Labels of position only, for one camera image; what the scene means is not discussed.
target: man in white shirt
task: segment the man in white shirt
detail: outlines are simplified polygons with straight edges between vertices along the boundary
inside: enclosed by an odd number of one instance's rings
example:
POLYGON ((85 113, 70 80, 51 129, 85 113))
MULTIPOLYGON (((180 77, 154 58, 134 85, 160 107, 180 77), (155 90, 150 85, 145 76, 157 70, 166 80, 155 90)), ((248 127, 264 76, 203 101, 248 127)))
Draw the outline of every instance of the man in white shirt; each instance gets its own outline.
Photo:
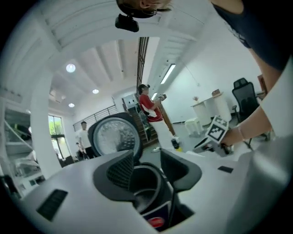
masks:
POLYGON ((87 122, 83 121, 81 123, 82 130, 79 132, 78 137, 79 137, 79 144, 81 145, 81 149, 86 151, 86 154, 90 159, 95 158, 95 153, 92 150, 91 143, 88 139, 87 135, 87 122))

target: floor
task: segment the floor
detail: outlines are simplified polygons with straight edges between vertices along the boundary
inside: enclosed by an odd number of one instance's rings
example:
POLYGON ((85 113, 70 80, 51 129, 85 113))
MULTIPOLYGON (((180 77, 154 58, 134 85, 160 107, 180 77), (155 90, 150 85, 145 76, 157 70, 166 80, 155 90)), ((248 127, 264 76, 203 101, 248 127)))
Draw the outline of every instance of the floor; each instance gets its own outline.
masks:
MULTIPOLYGON (((236 126, 237 121, 236 119, 232 119, 230 122, 230 127, 236 126)), ((194 146, 198 144, 203 138, 205 138, 204 133, 201 136, 189 136, 184 124, 174 124, 174 130, 176 133, 176 136, 180 138, 180 146, 184 152, 192 151, 194 146)), ((264 142, 264 137, 256 137, 253 138, 251 141, 251 147, 253 149, 256 149, 262 142, 264 142)), ((160 162, 160 152, 152 153, 152 150, 159 146, 158 144, 152 145, 146 149, 144 149, 142 157, 140 159, 141 162, 149 162, 157 167, 161 168, 161 162, 160 162)), ((204 152, 201 155, 206 157, 218 157, 223 160, 234 160, 238 161, 240 155, 249 152, 250 149, 244 144, 244 143, 238 143, 234 146, 234 153, 232 155, 228 155, 227 157, 221 158, 218 154, 213 152, 204 152)))

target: hand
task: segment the hand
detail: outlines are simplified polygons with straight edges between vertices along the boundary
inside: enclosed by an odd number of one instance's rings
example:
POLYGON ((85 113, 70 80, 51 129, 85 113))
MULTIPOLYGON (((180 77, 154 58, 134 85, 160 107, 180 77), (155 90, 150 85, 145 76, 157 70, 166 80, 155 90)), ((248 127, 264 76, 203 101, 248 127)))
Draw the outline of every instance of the hand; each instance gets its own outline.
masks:
POLYGON ((240 135, 237 128, 228 130, 223 140, 221 141, 221 143, 225 144, 226 146, 231 146, 238 142, 242 142, 242 136, 240 135))

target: black chair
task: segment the black chair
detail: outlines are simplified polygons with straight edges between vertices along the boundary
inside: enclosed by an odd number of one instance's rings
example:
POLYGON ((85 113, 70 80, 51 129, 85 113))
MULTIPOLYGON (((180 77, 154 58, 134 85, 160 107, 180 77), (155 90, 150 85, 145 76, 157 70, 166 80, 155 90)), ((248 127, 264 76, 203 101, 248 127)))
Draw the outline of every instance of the black chair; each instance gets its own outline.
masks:
MULTIPOLYGON (((245 119, 247 119, 258 107, 259 103, 257 102, 255 96, 255 89, 251 82, 248 82, 245 78, 241 78, 234 82, 234 89, 232 90, 234 97, 236 98, 239 105, 239 112, 236 111, 236 105, 232 107, 234 110, 238 123, 241 123, 245 119)), ((269 140, 269 136, 266 134, 261 134, 261 136, 265 137, 265 140, 269 140)), ((251 148, 251 139, 245 144, 252 150, 251 148)))

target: white desk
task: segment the white desk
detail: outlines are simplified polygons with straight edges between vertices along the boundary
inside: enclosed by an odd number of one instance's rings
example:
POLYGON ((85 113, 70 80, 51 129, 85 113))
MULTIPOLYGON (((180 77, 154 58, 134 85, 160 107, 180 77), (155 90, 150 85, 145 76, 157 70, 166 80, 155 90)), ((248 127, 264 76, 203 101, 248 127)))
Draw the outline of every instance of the white desk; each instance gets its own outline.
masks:
POLYGON ((229 107, 224 98, 224 95, 222 94, 223 93, 219 93, 215 96, 207 98, 192 106, 202 126, 208 125, 212 122, 211 117, 213 116, 210 114, 210 112, 206 108, 206 106, 208 105, 207 101, 210 101, 210 100, 213 100, 217 108, 217 115, 220 115, 223 119, 227 121, 230 121, 232 119, 229 107))

